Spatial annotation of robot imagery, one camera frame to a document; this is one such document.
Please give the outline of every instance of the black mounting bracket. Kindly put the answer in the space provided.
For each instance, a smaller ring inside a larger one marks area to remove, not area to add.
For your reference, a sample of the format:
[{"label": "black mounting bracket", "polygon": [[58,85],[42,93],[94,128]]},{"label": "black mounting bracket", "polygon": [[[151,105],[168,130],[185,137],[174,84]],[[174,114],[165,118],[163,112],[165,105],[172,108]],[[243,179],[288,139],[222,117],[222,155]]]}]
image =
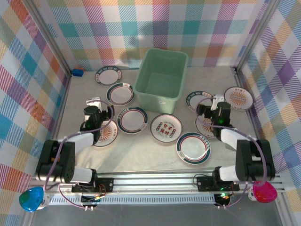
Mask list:
[{"label": "black mounting bracket", "polygon": [[112,193],[114,187],[114,178],[97,178],[94,182],[89,184],[78,183],[72,186],[72,193],[82,193],[88,195],[89,193]]},{"label": "black mounting bracket", "polygon": [[232,192],[239,191],[239,185],[233,181],[216,182],[213,177],[197,177],[199,192]]}]

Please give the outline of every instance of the white arm segment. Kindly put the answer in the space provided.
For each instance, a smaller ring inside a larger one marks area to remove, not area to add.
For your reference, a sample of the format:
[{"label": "white arm segment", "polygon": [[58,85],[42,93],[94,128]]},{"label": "white arm segment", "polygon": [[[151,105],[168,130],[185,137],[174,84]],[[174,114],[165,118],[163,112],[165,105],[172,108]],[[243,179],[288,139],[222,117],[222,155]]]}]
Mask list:
[{"label": "white arm segment", "polygon": [[221,130],[221,141],[230,145],[236,150],[237,147],[237,141],[238,140],[248,140],[248,138],[238,134],[237,132],[234,132],[230,129],[222,129]]},{"label": "white arm segment", "polygon": [[81,167],[74,167],[74,174],[70,183],[89,183],[92,179],[92,170]]},{"label": "white arm segment", "polygon": [[86,133],[81,134],[76,137],[70,138],[67,142],[75,142],[75,154],[81,150],[83,150],[85,147],[90,147],[93,145],[93,134],[92,133]]},{"label": "white arm segment", "polygon": [[235,166],[220,167],[220,179],[222,181],[239,181]]}]

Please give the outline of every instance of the ceramic plate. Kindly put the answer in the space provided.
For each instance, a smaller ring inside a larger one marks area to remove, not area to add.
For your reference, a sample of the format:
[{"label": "ceramic plate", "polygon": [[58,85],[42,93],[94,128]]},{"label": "ceramic plate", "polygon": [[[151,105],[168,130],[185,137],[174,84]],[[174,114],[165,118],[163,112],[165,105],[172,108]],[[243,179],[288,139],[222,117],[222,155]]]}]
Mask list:
[{"label": "ceramic plate", "polygon": [[173,142],[181,135],[182,124],[173,115],[162,114],[151,122],[150,132],[158,141],[163,143]]},{"label": "ceramic plate", "polygon": [[117,117],[119,129],[128,134],[139,133],[146,127],[148,117],[140,107],[128,107],[122,110]]},{"label": "ceramic plate", "polygon": [[112,85],[107,92],[108,101],[115,106],[127,105],[134,97],[133,87],[127,83]]},{"label": "ceramic plate", "polygon": [[118,82],[122,77],[121,70],[114,66],[107,66],[99,69],[95,74],[95,80],[103,86],[110,86]]},{"label": "ceramic plate", "polygon": [[[208,97],[213,97],[210,93],[206,93],[203,91],[194,91],[192,93],[190,93],[187,97],[186,97],[186,104],[189,107],[190,110],[195,111],[198,103],[205,98]],[[207,106],[211,106],[212,105],[212,101],[211,100],[204,100],[202,102],[203,105],[207,105]]]},{"label": "ceramic plate", "polygon": [[186,133],[177,141],[177,153],[186,163],[201,164],[210,156],[210,144],[202,134]]},{"label": "ceramic plate", "polygon": [[[102,126],[106,125],[109,121],[104,121]],[[98,142],[94,145],[96,147],[105,147],[113,143],[118,135],[118,128],[114,121],[100,131],[100,138]]]},{"label": "ceramic plate", "polygon": [[254,103],[251,93],[241,87],[231,87],[227,89],[224,96],[225,100],[236,110],[248,110]]},{"label": "ceramic plate", "polygon": [[[203,115],[200,115],[198,118],[204,123],[211,124],[211,120],[205,118]],[[196,128],[197,128],[197,131],[200,134],[204,135],[206,138],[210,138],[210,139],[216,138],[216,136],[213,135],[213,132],[211,131],[210,126],[206,126],[206,125],[201,124],[197,119],[195,121],[195,125],[196,125]]]}]

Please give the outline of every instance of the plaid wall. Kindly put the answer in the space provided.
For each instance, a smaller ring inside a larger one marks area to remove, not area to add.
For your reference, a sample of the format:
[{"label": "plaid wall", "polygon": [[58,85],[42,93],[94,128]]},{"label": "plaid wall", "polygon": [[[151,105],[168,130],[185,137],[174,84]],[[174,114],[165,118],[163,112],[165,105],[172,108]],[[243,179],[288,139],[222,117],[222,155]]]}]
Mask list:
[{"label": "plaid wall", "polygon": [[241,57],[242,57],[242,55],[243,55],[243,53],[244,53],[246,47],[249,45],[250,40],[251,40],[251,38],[253,37],[254,32],[256,31],[256,29],[257,29],[257,27],[258,27],[258,24],[259,24],[259,22],[260,22],[260,20],[261,20],[261,18],[262,18],[262,16],[263,16],[263,14],[265,13],[267,7],[268,7],[269,2],[270,2],[270,0],[265,0],[265,1],[264,1],[264,3],[263,3],[263,5],[262,5],[262,7],[261,7],[259,13],[257,14],[257,17],[256,17],[256,19],[255,19],[255,21],[254,21],[254,24],[252,25],[252,28],[250,29],[250,31],[249,31],[249,33],[248,33],[246,39],[245,39],[245,42],[244,42],[242,48],[240,49],[240,52],[239,52],[239,54],[238,54],[238,57],[237,57],[237,59],[236,59],[236,61],[235,61],[235,63],[234,63],[233,66],[237,66],[238,63],[240,62]]},{"label": "plaid wall", "polygon": [[260,134],[301,225],[301,1],[282,0],[243,68]]},{"label": "plaid wall", "polygon": [[0,226],[15,226],[66,76],[21,0],[0,0]]},{"label": "plaid wall", "polygon": [[152,47],[186,52],[189,66],[229,65],[249,33],[249,20],[259,13],[255,6],[263,2],[35,0],[70,67],[86,70],[138,68]]}]

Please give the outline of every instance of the plastic storage bin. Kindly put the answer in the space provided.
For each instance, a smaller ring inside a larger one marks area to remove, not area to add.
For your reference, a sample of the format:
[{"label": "plastic storage bin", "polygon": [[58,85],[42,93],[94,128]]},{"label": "plastic storage bin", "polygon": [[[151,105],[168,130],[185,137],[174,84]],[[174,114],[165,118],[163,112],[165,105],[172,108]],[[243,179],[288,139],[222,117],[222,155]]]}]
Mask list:
[{"label": "plastic storage bin", "polygon": [[141,108],[151,112],[174,112],[182,95],[188,55],[183,52],[151,48],[141,63],[134,84]]}]

